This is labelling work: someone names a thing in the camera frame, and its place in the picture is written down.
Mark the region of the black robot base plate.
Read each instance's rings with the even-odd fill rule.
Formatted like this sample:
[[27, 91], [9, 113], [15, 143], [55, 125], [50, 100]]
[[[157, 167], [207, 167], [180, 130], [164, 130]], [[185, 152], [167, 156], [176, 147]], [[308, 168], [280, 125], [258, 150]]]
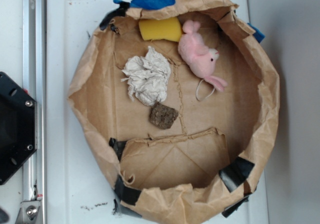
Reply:
[[36, 151], [36, 101], [0, 73], [0, 184], [4, 185]]

